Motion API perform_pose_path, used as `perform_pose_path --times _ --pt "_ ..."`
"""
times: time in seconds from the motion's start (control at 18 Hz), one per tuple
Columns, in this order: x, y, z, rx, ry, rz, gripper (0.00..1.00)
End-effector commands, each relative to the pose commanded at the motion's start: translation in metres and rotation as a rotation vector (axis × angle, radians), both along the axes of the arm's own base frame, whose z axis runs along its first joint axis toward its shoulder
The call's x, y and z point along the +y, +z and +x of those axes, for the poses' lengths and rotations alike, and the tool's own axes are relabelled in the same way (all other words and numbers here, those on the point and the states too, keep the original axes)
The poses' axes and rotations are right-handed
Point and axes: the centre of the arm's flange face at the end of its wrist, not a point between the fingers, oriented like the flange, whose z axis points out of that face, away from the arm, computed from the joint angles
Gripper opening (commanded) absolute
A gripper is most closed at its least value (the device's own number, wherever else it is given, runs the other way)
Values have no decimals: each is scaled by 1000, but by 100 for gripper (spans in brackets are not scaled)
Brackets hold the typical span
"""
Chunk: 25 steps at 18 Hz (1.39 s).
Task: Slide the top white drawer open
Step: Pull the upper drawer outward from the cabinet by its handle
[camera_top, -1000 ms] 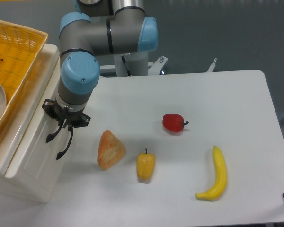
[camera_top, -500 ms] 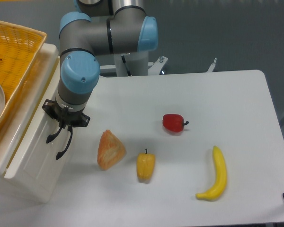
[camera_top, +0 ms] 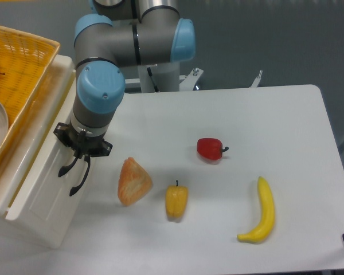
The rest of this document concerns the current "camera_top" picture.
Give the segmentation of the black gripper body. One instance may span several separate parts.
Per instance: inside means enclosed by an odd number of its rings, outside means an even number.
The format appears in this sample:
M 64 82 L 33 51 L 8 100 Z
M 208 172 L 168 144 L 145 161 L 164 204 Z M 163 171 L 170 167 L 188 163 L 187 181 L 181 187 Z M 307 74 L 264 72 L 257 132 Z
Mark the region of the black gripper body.
M 58 140 L 73 151 L 80 150 L 81 157 L 92 158 L 108 156 L 113 145 L 104 140 L 104 134 L 91 136 L 85 129 L 77 130 L 71 123 L 58 123 L 53 133 Z

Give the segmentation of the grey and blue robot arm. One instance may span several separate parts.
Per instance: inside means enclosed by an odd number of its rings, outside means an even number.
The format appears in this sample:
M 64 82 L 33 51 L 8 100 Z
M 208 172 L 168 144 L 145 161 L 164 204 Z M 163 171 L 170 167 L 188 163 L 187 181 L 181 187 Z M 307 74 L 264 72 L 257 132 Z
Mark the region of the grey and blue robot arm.
M 104 140 L 122 101 L 121 68 L 191 60 L 196 36 L 176 1 L 90 1 L 91 14 L 75 26 L 76 95 L 70 120 L 54 134 L 74 159 L 108 156 Z

